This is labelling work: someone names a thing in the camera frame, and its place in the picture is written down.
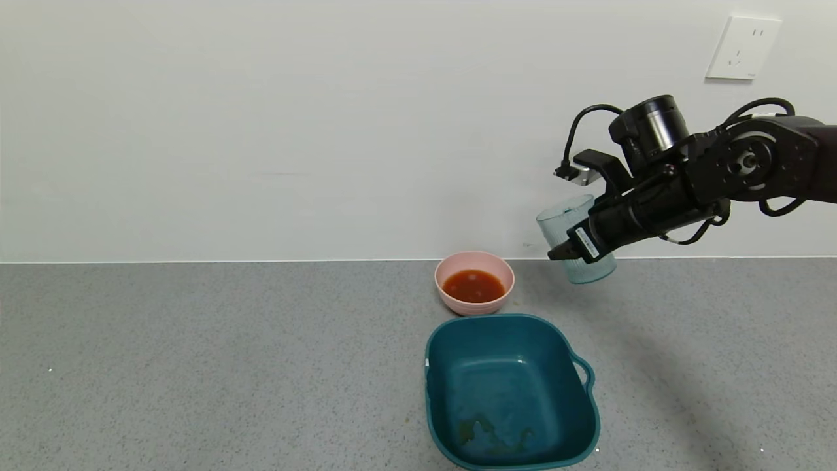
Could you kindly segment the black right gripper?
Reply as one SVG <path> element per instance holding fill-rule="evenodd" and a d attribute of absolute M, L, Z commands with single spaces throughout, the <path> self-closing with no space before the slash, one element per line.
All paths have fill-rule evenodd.
<path fill-rule="evenodd" d="M 605 191 L 568 240 L 547 253 L 549 260 L 597 262 L 643 239 L 663 236 L 696 222 L 696 197 L 688 178 L 657 174 L 639 184 L 605 182 Z"/>

